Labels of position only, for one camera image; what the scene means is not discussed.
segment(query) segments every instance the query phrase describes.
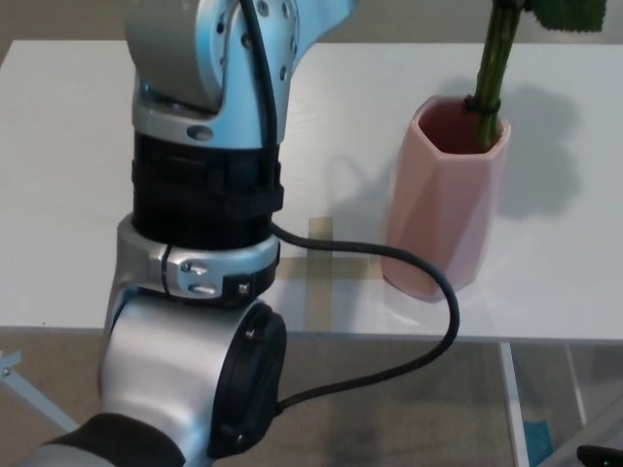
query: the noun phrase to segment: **table leg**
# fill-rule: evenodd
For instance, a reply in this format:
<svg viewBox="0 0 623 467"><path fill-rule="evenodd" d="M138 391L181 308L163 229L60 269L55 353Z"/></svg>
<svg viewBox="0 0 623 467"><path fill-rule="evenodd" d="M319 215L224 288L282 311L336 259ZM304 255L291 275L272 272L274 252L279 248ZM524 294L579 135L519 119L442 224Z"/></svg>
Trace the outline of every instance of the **table leg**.
<svg viewBox="0 0 623 467"><path fill-rule="evenodd" d="M522 408L519 401L519 391L517 388L517 379L515 379L515 366L513 364L513 354L510 343L501 342L498 350L504 379L504 388L506 390L506 408L508 410L511 443L515 455L515 466L529 467L524 420L522 418Z"/></svg>

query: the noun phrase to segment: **black rubber ring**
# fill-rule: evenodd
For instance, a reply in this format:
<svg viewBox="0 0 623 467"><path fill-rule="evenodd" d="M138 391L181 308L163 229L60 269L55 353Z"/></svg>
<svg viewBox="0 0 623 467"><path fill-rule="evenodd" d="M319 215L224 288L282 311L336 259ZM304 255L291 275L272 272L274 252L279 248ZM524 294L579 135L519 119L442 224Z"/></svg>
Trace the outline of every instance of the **black rubber ring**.
<svg viewBox="0 0 623 467"><path fill-rule="evenodd" d="M476 98L473 95L470 94L465 97L465 109L467 110L467 112L472 114L495 115L499 112L501 105L502 102L498 99L495 107L483 108L478 105L478 103L476 102Z"/></svg>

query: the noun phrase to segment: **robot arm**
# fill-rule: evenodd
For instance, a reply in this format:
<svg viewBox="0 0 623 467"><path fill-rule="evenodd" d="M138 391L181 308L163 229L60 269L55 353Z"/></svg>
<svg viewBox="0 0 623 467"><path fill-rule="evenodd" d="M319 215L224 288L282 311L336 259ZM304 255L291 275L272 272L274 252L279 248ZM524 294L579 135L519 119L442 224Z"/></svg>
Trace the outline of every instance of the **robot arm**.
<svg viewBox="0 0 623 467"><path fill-rule="evenodd" d="M358 0L253 0L278 143L305 52ZM118 228L100 412L17 467L207 467L259 443L276 413L276 154L238 0L130 0L134 206Z"/></svg>
<svg viewBox="0 0 623 467"><path fill-rule="evenodd" d="M358 0L254 3L271 68L280 143L296 66L320 37L351 15ZM137 70L137 131L193 146L262 147L260 94L237 1L133 0L127 36Z"/></svg>

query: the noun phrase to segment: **beige tape strip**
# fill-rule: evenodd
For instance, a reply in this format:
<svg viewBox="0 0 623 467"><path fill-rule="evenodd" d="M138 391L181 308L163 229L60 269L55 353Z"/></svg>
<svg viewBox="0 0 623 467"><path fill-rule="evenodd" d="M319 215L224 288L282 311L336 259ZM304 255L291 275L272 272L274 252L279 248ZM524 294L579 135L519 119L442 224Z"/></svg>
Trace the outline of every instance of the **beige tape strip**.
<svg viewBox="0 0 623 467"><path fill-rule="evenodd" d="M310 219L308 237L333 239L333 219ZM383 276L377 258L334 258L331 252L310 250L307 258L281 258L276 277L307 281L305 330L326 333L331 331L333 320L333 281L380 279Z"/></svg>

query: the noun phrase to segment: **black joint cover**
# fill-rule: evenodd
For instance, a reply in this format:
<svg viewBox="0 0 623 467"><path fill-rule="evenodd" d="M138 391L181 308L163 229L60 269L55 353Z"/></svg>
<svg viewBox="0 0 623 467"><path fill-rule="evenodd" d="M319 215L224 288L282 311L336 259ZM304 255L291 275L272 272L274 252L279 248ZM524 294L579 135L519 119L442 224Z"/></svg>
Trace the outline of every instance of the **black joint cover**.
<svg viewBox="0 0 623 467"><path fill-rule="evenodd" d="M285 324L267 305L256 305L232 341L214 399L208 456L221 459L257 445L277 415Z"/></svg>
<svg viewBox="0 0 623 467"><path fill-rule="evenodd" d="M230 250L271 233L283 205L280 165L267 150L201 148L134 135L132 224L179 247Z"/></svg>
<svg viewBox="0 0 623 467"><path fill-rule="evenodd" d="M156 428L116 413L100 413L49 445L90 452L115 467L183 467L179 447Z"/></svg>

